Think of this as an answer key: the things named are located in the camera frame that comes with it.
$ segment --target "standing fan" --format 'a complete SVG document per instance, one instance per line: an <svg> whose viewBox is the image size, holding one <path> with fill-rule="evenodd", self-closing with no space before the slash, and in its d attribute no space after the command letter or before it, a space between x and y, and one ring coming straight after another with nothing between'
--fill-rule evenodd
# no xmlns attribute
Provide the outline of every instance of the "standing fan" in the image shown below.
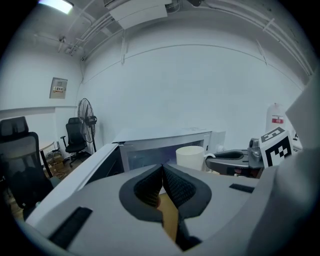
<svg viewBox="0 0 320 256"><path fill-rule="evenodd" d="M94 152L96 150L95 134L97 118L94 115L89 100L83 98L78 105L78 118L81 122L81 134L88 143L93 143Z"/></svg>

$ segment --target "mesh chair back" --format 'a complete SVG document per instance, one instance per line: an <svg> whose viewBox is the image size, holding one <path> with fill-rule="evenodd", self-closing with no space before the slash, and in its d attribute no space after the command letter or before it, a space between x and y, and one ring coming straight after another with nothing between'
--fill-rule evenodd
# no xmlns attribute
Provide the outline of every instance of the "mesh chair back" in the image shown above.
<svg viewBox="0 0 320 256"><path fill-rule="evenodd" d="M83 144L85 142L81 134L81 122L78 117L70 118L65 125L66 132L68 133L68 144Z"/></svg>
<svg viewBox="0 0 320 256"><path fill-rule="evenodd" d="M40 162L39 139L23 117L0 122L0 167L21 208L33 207L53 189Z"/></svg>

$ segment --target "fan stand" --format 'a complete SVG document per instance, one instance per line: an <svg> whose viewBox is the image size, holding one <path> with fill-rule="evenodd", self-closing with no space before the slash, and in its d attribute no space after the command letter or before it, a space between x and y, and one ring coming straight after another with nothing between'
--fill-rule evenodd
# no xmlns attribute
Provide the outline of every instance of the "fan stand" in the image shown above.
<svg viewBox="0 0 320 256"><path fill-rule="evenodd" d="M94 134L94 130L92 129L92 125L90 125L90 131L91 131L91 135L93 135ZM94 136L92 136L92 143L93 143L94 152L97 152L96 143L95 143L95 137Z"/></svg>

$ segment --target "black slot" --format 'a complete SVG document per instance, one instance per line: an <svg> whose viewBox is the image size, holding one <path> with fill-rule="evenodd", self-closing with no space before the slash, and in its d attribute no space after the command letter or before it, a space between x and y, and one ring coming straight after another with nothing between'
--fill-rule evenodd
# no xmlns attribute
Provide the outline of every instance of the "black slot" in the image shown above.
<svg viewBox="0 0 320 256"><path fill-rule="evenodd" d="M49 240L57 246L67 249L91 213L92 210L88 208L78 207L50 236Z"/></svg>
<svg viewBox="0 0 320 256"><path fill-rule="evenodd" d="M232 188L234 190L240 190L247 193L252 193L255 190L253 186L245 186L245 185L235 184L235 183L231 184L229 188Z"/></svg>

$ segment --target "red label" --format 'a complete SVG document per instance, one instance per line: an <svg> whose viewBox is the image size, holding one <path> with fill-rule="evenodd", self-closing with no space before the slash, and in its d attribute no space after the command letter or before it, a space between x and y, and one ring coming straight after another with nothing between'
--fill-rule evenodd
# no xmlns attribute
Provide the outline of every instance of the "red label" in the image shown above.
<svg viewBox="0 0 320 256"><path fill-rule="evenodd" d="M284 123L284 120L283 120L283 119L272 118L272 123L283 124L283 123Z"/></svg>

